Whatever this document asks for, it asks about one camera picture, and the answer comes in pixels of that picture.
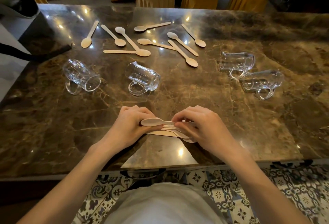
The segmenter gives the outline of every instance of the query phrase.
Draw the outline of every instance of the person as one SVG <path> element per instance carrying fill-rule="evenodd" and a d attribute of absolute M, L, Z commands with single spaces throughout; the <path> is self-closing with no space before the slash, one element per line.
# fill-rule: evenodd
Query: person
<path fill-rule="evenodd" d="M 154 117 L 145 107 L 123 106 L 107 134 L 92 145 L 76 167 L 18 223 L 71 224 L 106 162 L 146 132 L 162 128 L 139 125 L 141 120 Z M 196 127 L 183 119 L 195 122 Z M 310 224 L 232 137 L 216 113 L 201 106 L 188 107 L 175 114 L 172 121 L 233 170 L 261 223 Z M 203 191 L 193 186 L 159 183 L 122 193 L 104 223 L 226 222 Z"/>

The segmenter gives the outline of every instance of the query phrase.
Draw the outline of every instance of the glass mug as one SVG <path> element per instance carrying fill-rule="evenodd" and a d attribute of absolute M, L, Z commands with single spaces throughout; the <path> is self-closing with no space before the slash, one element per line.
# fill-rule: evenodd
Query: glass mug
<path fill-rule="evenodd" d="M 63 72 L 66 76 L 65 87 L 73 95 L 79 94 L 81 88 L 87 92 L 94 91 L 101 84 L 100 76 L 79 60 L 69 59 L 63 66 Z"/>
<path fill-rule="evenodd" d="M 247 74 L 247 71 L 252 69 L 255 64 L 255 56 L 253 54 L 242 53 L 226 53 L 221 52 L 220 55 L 220 69 L 230 70 L 228 76 L 233 80 L 238 80 Z M 242 73 L 238 77 L 234 77 L 232 72 L 241 71 Z"/>
<path fill-rule="evenodd" d="M 240 82 L 243 88 L 248 90 L 256 90 L 256 98 L 260 100 L 265 100 L 274 94 L 274 91 L 279 87 L 284 81 L 284 76 L 280 71 L 275 70 L 265 70 L 261 72 L 247 73 Z M 269 93 L 262 97 L 260 92 L 262 89 L 269 89 Z"/>
<path fill-rule="evenodd" d="M 128 90 L 135 96 L 140 96 L 147 91 L 157 89 L 161 78 L 157 72 L 139 65 L 137 61 L 127 66 L 125 75 L 128 79 L 132 80 L 128 86 Z"/>

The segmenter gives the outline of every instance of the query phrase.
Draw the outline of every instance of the dark marble tabletop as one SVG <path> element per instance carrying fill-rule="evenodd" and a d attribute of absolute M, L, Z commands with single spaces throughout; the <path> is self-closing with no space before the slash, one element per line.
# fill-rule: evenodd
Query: dark marble tabletop
<path fill-rule="evenodd" d="M 329 156 L 329 15 L 52 4 L 40 9 L 20 39 L 23 46 L 32 54 L 70 43 L 73 48 L 42 64 L 29 63 L 1 102 L 0 177 L 69 172 L 108 131 L 124 105 L 146 106 L 163 120 L 188 106 L 208 107 L 256 161 Z M 80 42 L 95 20 L 100 24 L 93 43 L 83 49 Z M 172 24 L 144 33 L 133 30 L 167 21 Z M 204 40 L 206 48 L 197 47 L 181 23 Z M 151 52 L 149 57 L 105 54 L 104 49 L 133 48 L 128 43 L 117 47 L 101 24 L 113 32 L 124 27 L 135 43 L 148 38 L 168 44 L 167 32 L 175 32 L 199 53 L 198 57 L 190 54 L 199 67 L 189 67 L 178 52 L 151 45 L 143 46 Z M 251 52 L 256 56 L 252 71 L 278 69 L 286 81 L 272 98 L 260 101 L 230 80 L 227 72 L 219 71 L 220 51 Z M 62 66 L 69 58 L 101 75 L 97 90 L 78 96 L 66 91 Z M 142 97 L 128 92 L 130 81 L 124 70 L 132 61 L 162 76 L 156 91 Z M 146 135 L 104 170 L 215 164 L 221 161 L 198 144 Z"/>

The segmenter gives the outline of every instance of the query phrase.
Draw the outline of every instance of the mug handle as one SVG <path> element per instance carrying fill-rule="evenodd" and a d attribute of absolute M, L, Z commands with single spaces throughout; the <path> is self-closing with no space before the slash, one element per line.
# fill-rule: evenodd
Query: mug handle
<path fill-rule="evenodd" d="M 66 90 L 73 94 L 73 95 L 78 95 L 81 91 L 81 87 L 77 85 L 77 89 L 76 90 L 71 90 L 71 83 L 74 83 L 73 81 L 69 80 L 68 78 L 66 78 L 66 81 L 65 81 L 65 87 L 66 87 Z"/>
<path fill-rule="evenodd" d="M 245 71 L 243 71 L 238 77 L 234 77 L 233 75 L 232 75 L 232 72 L 233 72 L 234 70 L 232 69 L 232 70 L 230 70 L 230 72 L 228 73 L 228 76 L 231 78 L 231 79 L 233 79 L 233 80 L 238 80 L 238 79 L 241 79 L 242 77 L 244 77 L 246 74 L 247 74 L 247 70 L 245 70 Z"/>
<path fill-rule="evenodd" d="M 255 95 L 255 97 L 258 98 L 258 99 L 260 99 L 260 100 L 266 100 L 266 99 L 272 97 L 273 94 L 274 94 L 274 92 L 275 92 L 275 88 L 274 88 L 274 89 L 270 89 L 270 90 L 269 90 L 269 93 L 268 93 L 265 97 L 262 97 L 262 96 L 260 95 L 260 93 L 261 93 L 261 89 L 258 89 L 258 90 L 257 90 L 257 93 L 256 93 L 256 95 Z"/>
<path fill-rule="evenodd" d="M 148 90 L 147 89 L 145 89 L 144 87 L 142 87 L 142 90 L 140 90 L 140 91 L 136 91 L 136 90 L 133 90 L 132 89 L 132 86 L 133 85 L 139 85 L 140 87 L 142 87 L 140 84 L 138 84 L 137 82 L 135 82 L 135 81 L 132 81 L 130 84 L 129 84 L 129 86 L 128 86 L 128 90 L 129 90 L 129 92 L 131 93 L 131 94 L 133 94 L 133 95 L 135 95 L 135 96 L 141 96 L 143 93 L 146 93 Z"/>

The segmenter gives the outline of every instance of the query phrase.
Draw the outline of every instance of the patterned tile floor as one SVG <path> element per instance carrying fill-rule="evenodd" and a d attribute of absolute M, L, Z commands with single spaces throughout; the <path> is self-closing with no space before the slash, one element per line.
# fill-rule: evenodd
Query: patterned tile floor
<path fill-rule="evenodd" d="M 314 224 L 329 224 L 329 169 L 321 165 L 300 168 L 263 168 L 269 179 Z M 175 182 L 202 188 L 229 224 L 257 224 L 259 220 L 231 170 L 170 171 L 153 182 Z M 99 176 L 78 211 L 74 224 L 102 221 L 121 193 L 135 181 Z"/>

